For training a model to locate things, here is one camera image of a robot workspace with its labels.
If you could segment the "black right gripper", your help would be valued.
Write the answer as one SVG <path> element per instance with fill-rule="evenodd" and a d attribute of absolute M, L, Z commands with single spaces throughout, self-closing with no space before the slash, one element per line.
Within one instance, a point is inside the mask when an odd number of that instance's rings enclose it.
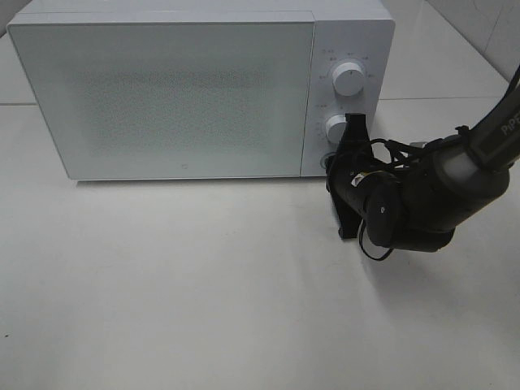
<path fill-rule="evenodd" d="M 327 190 L 339 226 L 341 240 L 358 237 L 365 219 L 386 218 L 385 162 L 376 158 L 365 114 L 346 114 L 346 125 L 336 152 L 327 160 Z"/>

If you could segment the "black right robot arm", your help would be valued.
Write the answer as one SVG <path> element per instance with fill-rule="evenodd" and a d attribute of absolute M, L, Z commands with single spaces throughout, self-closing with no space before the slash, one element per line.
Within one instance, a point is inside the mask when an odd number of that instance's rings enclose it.
<path fill-rule="evenodd" d="M 371 139 L 364 114 L 343 114 L 340 124 L 325 160 L 340 239 L 368 237 L 389 253 L 435 252 L 509 187 L 519 159 L 519 75 L 474 127 L 427 143 Z"/>

